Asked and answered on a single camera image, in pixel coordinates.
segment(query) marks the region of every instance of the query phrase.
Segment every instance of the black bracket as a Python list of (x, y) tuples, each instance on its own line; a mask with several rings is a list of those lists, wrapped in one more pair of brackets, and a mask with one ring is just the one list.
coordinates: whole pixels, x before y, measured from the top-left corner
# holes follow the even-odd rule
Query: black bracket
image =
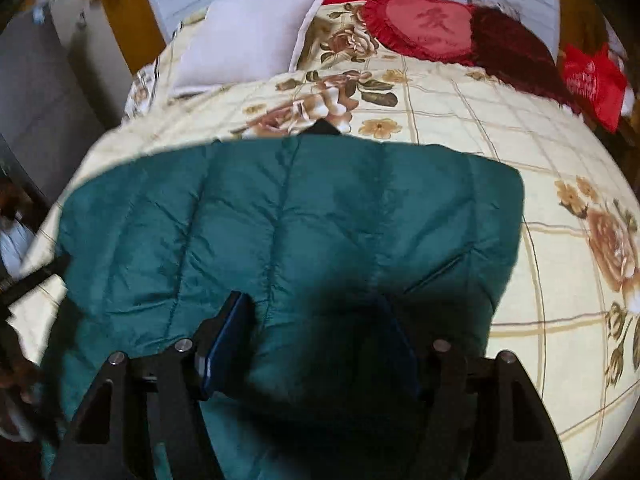
[[(223, 480), (198, 402), (223, 386), (252, 309), (247, 295), (232, 292), (193, 338), (153, 356), (111, 354), (71, 421), (51, 480), (154, 479), (150, 442), (158, 436), (149, 427), (160, 428), (175, 479)], [(147, 418), (149, 395), (158, 421)]]
[(571, 480), (556, 430), (515, 354), (470, 358), (445, 339), (425, 344), (402, 313), (388, 303), (383, 309), (392, 313), (414, 366), (407, 374), (402, 364), (401, 375), (428, 410), (407, 478), (452, 478), (467, 433), (467, 480)]

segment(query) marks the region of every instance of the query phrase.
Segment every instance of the green down jacket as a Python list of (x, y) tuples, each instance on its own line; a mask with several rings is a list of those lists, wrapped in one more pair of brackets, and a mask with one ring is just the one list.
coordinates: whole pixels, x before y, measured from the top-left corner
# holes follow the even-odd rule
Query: green down jacket
[(214, 142), (114, 168), (62, 213), (73, 261), (45, 397), (71, 419), (111, 352), (161, 351), (241, 290), (256, 304), (246, 355), (228, 396), (201, 403), (227, 480), (398, 479), (422, 418), (372, 298), (483, 354), (522, 202), (498, 162), (353, 137)]

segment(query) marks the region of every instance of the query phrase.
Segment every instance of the cream bedspread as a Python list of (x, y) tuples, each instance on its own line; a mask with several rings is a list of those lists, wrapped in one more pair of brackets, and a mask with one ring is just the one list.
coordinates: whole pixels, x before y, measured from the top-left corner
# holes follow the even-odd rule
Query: cream bedspread
[[(138, 102), (128, 105), (136, 118), (92, 147), (65, 195), (132, 158), (213, 139), (295, 134), (320, 117), (364, 139), (438, 143), (512, 165), (526, 190), (522, 240), (488, 355), (516, 352), (573, 477), (587, 479), (638, 399), (638, 202), (578, 117), (481, 70), (398, 56), (368, 36), (357, 10), (320, 10), (300, 72), (172, 102), (168, 88), (197, 30), (195, 16), (138, 80)], [(38, 233), (27, 268), (52, 256), (63, 200)], [(14, 326), (36, 361), (64, 292), (51, 278), (14, 309)]]

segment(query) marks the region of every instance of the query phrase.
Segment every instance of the white pillow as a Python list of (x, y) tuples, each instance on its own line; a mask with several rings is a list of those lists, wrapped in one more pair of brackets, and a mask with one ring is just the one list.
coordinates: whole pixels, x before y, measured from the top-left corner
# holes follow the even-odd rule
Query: white pillow
[(322, 1), (213, 1), (182, 55), (171, 96), (295, 72)]

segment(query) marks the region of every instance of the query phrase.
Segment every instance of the screw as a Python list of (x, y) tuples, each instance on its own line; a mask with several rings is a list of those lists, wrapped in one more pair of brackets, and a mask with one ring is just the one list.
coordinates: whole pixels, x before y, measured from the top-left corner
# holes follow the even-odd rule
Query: screw
[(126, 359), (126, 357), (127, 356), (124, 354), (124, 352), (120, 352), (120, 351), (114, 352), (109, 356), (109, 364), (112, 364), (114, 366), (119, 365), (121, 362), (124, 361), (124, 359)]
[(449, 341), (444, 341), (444, 339), (436, 339), (436, 341), (433, 342), (433, 349), (436, 352), (444, 354), (444, 352), (451, 350), (451, 343)]
[(193, 341), (191, 339), (180, 339), (180, 341), (178, 341), (175, 344), (175, 349), (178, 352), (188, 352), (189, 350), (191, 350), (191, 347), (193, 346)]
[(503, 350), (499, 355), (500, 359), (502, 359), (507, 364), (514, 363), (517, 360), (516, 354), (514, 354), (510, 350)]

